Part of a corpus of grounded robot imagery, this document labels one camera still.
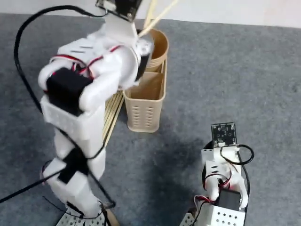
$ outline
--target white wall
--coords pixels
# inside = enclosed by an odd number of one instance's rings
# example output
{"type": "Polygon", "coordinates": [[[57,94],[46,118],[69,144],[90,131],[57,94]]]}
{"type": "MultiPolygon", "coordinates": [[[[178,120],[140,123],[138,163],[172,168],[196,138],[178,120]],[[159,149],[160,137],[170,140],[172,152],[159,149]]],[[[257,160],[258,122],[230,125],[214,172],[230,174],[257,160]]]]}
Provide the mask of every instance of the white wall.
{"type": "MultiPolygon", "coordinates": [[[[144,18],[150,0],[143,0],[138,18],[144,18]]],[[[158,12],[172,0],[158,0],[158,12]]],[[[98,12],[95,0],[0,0],[0,12],[34,13],[42,8],[72,4],[98,12]]],[[[70,12],[60,15],[77,14],[70,12]]],[[[208,23],[275,25],[301,28],[301,0],[180,0],[165,19],[208,23]]]]}

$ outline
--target white robot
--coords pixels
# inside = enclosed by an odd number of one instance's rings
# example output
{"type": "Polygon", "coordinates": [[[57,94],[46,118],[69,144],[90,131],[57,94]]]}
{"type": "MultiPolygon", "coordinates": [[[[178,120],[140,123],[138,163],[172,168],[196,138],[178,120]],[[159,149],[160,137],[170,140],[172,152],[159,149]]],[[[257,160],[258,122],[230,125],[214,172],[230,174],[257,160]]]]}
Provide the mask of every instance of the white robot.
{"type": "Polygon", "coordinates": [[[250,188],[248,175],[247,190],[241,171],[246,173],[244,165],[253,160],[254,152],[237,144],[234,123],[213,124],[211,130],[213,140],[201,150],[203,188],[208,196],[194,196],[196,208],[186,213],[180,226],[243,226],[250,188]],[[239,154],[241,147],[251,152],[245,162],[239,154]]]}
{"type": "Polygon", "coordinates": [[[55,126],[57,154],[43,177],[67,167],[48,183],[63,203],[85,218],[101,211],[87,176],[92,173],[99,180],[105,169],[105,101],[139,83],[152,52],[153,44],[138,37],[133,13],[123,15],[118,2],[99,1],[110,12],[105,25],[60,47],[39,74],[45,92],[42,111],[45,121],[55,126]]]}

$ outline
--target humanoid robot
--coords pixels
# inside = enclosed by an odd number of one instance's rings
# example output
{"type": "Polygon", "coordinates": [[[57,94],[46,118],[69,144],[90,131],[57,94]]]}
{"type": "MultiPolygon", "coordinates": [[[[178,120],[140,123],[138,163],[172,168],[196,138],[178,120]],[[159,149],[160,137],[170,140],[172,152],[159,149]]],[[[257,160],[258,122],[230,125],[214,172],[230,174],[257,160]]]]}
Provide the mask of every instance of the humanoid robot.
{"type": "Polygon", "coordinates": [[[41,107],[55,127],[57,157],[43,171],[54,194],[86,218],[97,216],[100,201],[88,174],[99,180],[105,169],[103,146],[105,102],[118,90],[139,83],[152,43],[138,37],[133,23],[140,2],[98,1],[109,11],[100,30],[59,48],[39,74],[45,95],[41,107]]]}

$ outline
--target gray carpet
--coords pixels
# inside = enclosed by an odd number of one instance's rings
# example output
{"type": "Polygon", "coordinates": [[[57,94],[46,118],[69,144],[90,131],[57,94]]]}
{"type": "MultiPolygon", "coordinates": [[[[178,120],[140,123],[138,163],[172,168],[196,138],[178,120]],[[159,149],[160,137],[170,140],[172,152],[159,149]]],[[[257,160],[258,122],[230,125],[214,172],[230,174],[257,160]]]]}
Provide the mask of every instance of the gray carpet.
{"type": "MultiPolygon", "coordinates": [[[[53,131],[36,111],[13,62],[24,15],[0,15],[0,197],[39,178],[54,157],[53,131]]],[[[91,18],[45,16],[24,35],[20,58],[39,97],[39,70],[57,47],[97,30],[91,18]]],[[[210,124],[235,121],[255,160],[248,226],[301,225],[301,30],[162,21],[171,48],[167,96],[155,134],[134,133],[126,112],[107,148],[101,182],[123,226],[177,226],[201,186],[200,149],[210,124]]],[[[53,226],[63,208],[46,186],[0,205],[2,226],[53,226]]]]}

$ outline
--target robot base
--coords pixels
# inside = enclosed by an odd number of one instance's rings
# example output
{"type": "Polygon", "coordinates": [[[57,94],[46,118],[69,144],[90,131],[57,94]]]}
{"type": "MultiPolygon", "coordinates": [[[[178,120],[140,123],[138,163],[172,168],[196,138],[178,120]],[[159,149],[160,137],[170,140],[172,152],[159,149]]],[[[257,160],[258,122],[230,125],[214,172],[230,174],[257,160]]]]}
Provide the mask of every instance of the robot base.
{"type": "MultiPolygon", "coordinates": [[[[78,213],[73,211],[72,209],[68,209],[67,213],[77,216],[78,213]]],[[[99,217],[95,219],[80,219],[76,217],[72,217],[65,213],[56,226],[104,226],[104,215],[101,214],[99,217]]],[[[108,219],[112,226],[120,226],[119,222],[115,218],[114,214],[107,210],[108,219]]]]}
{"type": "MultiPolygon", "coordinates": [[[[243,226],[245,217],[246,213],[243,211],[205,204],[193,226],[243,226]]],[[[186,213],[180,226],[191,226],[193,221],[193,215],[186,213]]]]}

